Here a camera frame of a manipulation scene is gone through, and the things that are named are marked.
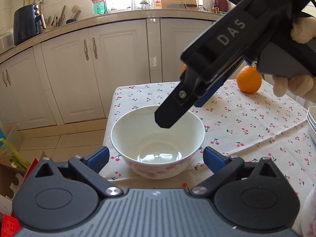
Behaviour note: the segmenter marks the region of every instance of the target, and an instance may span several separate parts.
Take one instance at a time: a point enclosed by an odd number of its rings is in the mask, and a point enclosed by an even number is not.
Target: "orange fruit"
[[[261,74],[254,66],[245,66],[236,76],[239,89],[245,93],[257,92],[262,83]]]
[[[182,75],[182,73],[186,70],[186,64],[183,65],[183,68],[180,71],[180,75]]]

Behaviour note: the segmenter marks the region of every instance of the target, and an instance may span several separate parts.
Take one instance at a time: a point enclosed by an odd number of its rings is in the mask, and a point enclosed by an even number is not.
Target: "cherry print tablecloth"
[[[110,161],[100,175],[119,187],[191,188],[212,175],[203,164],[203,148],[211,146],[224,155],[238,155],[245,161],[271,157],[296,191],[301,207],[316,183],[316,145],[307,129],[306,109],[288,96],[277,98],[263,81],[260,90],[244,94],[235,80],[228,80],[202,107],[192,107],[205,126],[205,141],[190,166],[166,180],[143,178],[125,164],[111,144],[113,124],[130,110],[161,104],[177,82],[119,87],[113,96],[103,145],[110,149]],[[293,229],[301,234],[300,215]]]

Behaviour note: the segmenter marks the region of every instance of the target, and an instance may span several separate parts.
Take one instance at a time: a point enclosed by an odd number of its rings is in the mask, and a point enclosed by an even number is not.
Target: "finger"
[[[316,18],[299,18],[296,23],[293,23],[291,37],[298,43],[307,43],[316,37]]]
[[[305,95],[301,97],[305,100],[311,101],[312,103],[316,103],[316,77],[313,77],[314,86],[311,90],[309,90]]]
[[[299,75],[289,80],[289,91],[297,96],[305,95],[314,86],[313,78],[309,75]]]
[[[277,97],[282,97],[288,89],[288,79],[285,77],[272,76],[274,81],[273,92]]]

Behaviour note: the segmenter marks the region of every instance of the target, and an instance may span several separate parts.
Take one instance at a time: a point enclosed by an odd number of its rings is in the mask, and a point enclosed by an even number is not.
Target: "cutting board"
[[[188,11],[198,11],[198,6],[196,0],[161,0],[162,9],[177,9],[178,10],[188,10]],[[189,7],[187,9],[184,7],[184,4],[194,4],[196,7]]]

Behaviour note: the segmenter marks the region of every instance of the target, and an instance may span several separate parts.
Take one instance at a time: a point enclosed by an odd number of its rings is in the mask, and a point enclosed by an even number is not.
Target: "kitchen cabinet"
[[[43,42],[48,78],[65,123],[104,117],[87,29]]]
[[[150,83],[146,20],[88,29],[92,59],[105,116],[119,86]]]
[[[37,71],[33,48],[0,65],[3,124],[19,122],[19,129],[56,125]]]
[[[160,19],[163,82],[179,81],[182,52],[211,24],[206,20]]]

